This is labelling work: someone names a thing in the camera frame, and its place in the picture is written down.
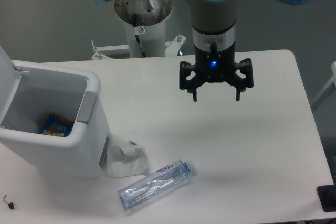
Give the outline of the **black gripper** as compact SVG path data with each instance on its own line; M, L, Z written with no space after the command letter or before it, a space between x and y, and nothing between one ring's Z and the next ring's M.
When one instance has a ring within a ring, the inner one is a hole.
M247 88L254 86L252 60L246 58L235 62L235 43L225 50L217 51L212 55L210 51L203 51L196 46L195 64L186 61L180 62L179 88L193 95L197 101L197 88L205 82L224 82L236 88L236 101Z

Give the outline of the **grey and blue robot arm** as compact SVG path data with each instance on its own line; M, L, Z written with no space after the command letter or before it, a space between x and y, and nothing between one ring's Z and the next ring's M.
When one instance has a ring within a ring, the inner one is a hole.
M163 23L171 12L169 0L114 1L118 16L130 26L128 40L132 57L165 53L165 41L150 27ZM254 85L250 59L235 61L236 0L185 0L190 8L195 63L182 61L179 87L193 96L205 83L227 82L241 94Z

